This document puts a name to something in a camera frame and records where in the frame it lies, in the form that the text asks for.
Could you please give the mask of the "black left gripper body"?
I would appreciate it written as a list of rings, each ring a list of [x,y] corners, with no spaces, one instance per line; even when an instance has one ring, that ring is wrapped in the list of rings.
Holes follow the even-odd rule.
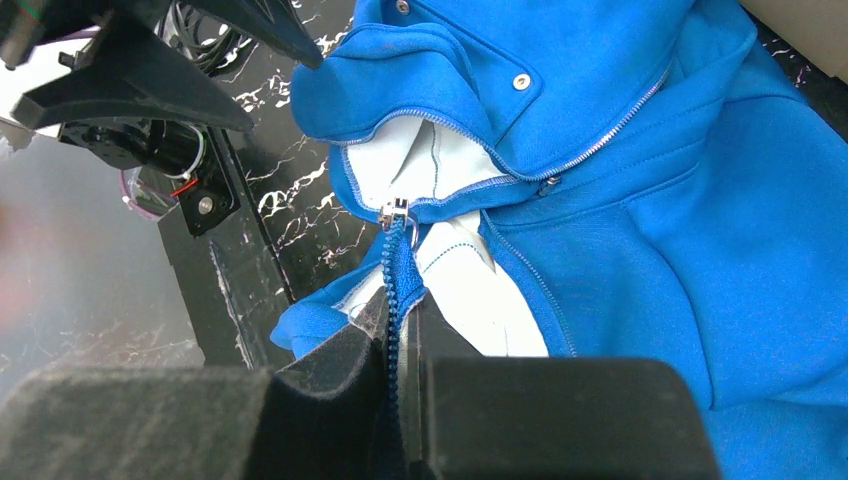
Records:
[[[1,60],[14,70],[28,63],[37,47],[77,39],[96,27],[90,43],[69,65],[71,69],[87,66],[101,48],[107,24],[125,10],[124,1],[3,1]]]

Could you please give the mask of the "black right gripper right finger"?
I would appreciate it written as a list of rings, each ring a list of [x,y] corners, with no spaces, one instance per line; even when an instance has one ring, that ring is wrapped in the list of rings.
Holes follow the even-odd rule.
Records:
[[[486,357],[426,297],[406,320],[414,479],[718,479],[695,402],[644,358]]]

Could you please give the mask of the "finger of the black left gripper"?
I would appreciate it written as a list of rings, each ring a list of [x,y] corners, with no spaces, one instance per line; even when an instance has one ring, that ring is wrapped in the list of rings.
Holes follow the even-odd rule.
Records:
[[[321,49],[290,1],[192,0],[185,4],[310,69],[323,62]]]
[[[32,130],[118,117],[253,128],[248,114],[213,80],[124,13],[107,17],[81,66],[23,92],[11,117]]]

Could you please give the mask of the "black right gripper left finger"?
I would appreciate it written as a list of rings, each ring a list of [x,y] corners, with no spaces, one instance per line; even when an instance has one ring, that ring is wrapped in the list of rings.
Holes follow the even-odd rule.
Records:
[[[386,389],[376,292],[279,371],[52,369],[1,409],[5,479],[371,479]]]

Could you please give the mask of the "blue zip jacket white lining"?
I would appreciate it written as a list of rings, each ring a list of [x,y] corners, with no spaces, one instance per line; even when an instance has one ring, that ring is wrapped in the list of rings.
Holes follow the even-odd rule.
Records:
[[[487,356],[671,365],[728,479],[846,477],[847,145],[737,2],[360,1],[291,108],[383,232],[275,345],[431,294]]]

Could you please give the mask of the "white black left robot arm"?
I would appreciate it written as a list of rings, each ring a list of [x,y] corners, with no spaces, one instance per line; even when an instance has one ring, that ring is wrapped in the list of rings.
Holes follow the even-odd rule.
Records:
[[[116,169],[176,180],[188,229],[201,236],[239,206],[221,140],[253,121],[161,37],[177,14],[173,1],[5,1],[1,59],[17,68],[39,47],[84,38],[59,58],[67,73],[22,93],[11,118],[32,131],[57,127],[62,142]]]

